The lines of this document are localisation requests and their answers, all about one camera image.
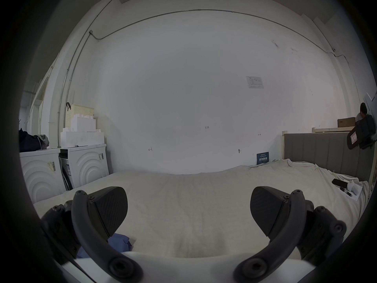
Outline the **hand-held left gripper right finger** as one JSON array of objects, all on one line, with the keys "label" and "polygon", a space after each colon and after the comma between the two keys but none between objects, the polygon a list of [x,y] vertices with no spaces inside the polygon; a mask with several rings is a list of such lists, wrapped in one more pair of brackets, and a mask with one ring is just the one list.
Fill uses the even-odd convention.
[{"label": "hand-held left gripper right finger", "polygon": [[343,243],[347,227],[326,207],[314,207],[303,191],[290,194],[270,186],[254,188],[250,211],[269,244],[235,268],[238,283],[257,283],[271,275],[295,248],[300,258],[319,266]]}]

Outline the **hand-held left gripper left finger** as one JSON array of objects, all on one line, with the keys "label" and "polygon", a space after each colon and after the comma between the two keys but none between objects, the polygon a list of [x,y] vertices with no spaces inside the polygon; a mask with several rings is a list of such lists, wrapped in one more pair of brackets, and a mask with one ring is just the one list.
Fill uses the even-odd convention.
[{"label": "hand-held left gripper left finger", "polygon": [[83,248],[116,281],[138,283],[143,278],[142,268],[108,243],[127,211],[127,195],[122,187],[105,187],[91,194],[78,190],[73,200],[54,205],[42,216],[41,228],[58,264],[70,262],[95,283],[75,261],[79,249]]}]

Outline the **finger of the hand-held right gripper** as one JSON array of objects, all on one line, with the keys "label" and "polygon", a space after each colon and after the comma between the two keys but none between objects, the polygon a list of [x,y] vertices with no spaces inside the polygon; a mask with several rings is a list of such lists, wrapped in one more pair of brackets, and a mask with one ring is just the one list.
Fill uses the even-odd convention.
[{"label": "finger of the hand-held right gripper", "polygon": [[361,120],[356,121],[356,136],[360,149],[371,148],[376,142],[373,139],[376,134],[376,126],[372,115],[365,115]]},{"label": "finger of the hand-held right gripper", "polygon": [[348,149],[354,149],[360,145],[361,129],[353,128],[346,137],[346,144]]}]

